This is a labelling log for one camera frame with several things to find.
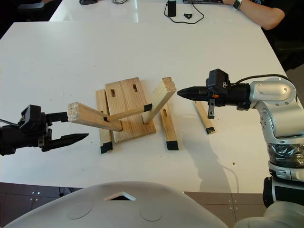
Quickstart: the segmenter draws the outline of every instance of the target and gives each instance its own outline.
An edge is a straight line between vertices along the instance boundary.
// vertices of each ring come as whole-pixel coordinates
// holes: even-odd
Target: wristwatch
[[[233,7],[238,10],[241,6],[241,3],[242,3],[242,0],[235,0],[233,3]]]

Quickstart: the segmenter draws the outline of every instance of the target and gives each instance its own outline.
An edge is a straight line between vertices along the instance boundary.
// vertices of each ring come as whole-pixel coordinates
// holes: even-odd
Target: computer mouse
[[[90,4],[94,4],[97,3],[98,0],[79,0],[79,3],[81,5],[90,5]]]

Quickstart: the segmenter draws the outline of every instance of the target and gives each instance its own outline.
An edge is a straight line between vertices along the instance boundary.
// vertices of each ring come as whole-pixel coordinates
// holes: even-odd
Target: laptop
[[[190,4],[223,4],[223,0],[183,0],[183,2]]]

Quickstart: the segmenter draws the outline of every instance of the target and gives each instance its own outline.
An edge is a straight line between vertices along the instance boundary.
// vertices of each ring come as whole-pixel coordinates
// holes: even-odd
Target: silver robotic arm
[[[304,182],[304,111],[294,85],[277,77],[251,83],[250,91],[250,108],[260,114],[270,171],[284,180]]]
[[[231,83],[228,74],[216,69],[210,72],[206,86],[182,89],[178,95],[195,101],[207,101],[208,118],[214,118],[214,107],[234,105],[238,110],[255,108],[269,154],[269,171],[264,180],[264,203],[289,201],[304,205],[304,111],[296,100],[295,86],[280,75],[251,84]]]

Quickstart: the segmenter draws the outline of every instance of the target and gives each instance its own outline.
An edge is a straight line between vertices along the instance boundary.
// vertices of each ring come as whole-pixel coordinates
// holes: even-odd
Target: black shirt
[[[285,14],[281,23],[267,35],[280,40],[304,40],[304,0],[251,0],[271,8],[278,8]]]

